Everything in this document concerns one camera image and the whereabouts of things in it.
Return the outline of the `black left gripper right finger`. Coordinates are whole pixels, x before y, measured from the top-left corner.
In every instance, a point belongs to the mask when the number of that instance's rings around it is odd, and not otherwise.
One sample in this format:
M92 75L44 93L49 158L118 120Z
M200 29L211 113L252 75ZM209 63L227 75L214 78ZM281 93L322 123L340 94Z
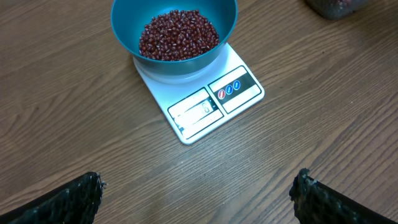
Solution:
M294 215L301 224L395 224L308 175L303 168L289 190Z

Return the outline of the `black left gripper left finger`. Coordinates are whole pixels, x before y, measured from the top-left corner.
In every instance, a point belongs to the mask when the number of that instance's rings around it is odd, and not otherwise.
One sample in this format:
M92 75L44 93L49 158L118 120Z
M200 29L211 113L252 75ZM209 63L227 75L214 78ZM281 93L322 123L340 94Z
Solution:
M87 172L66 184L1 215L6 224L92 224L102 201L105 182Z

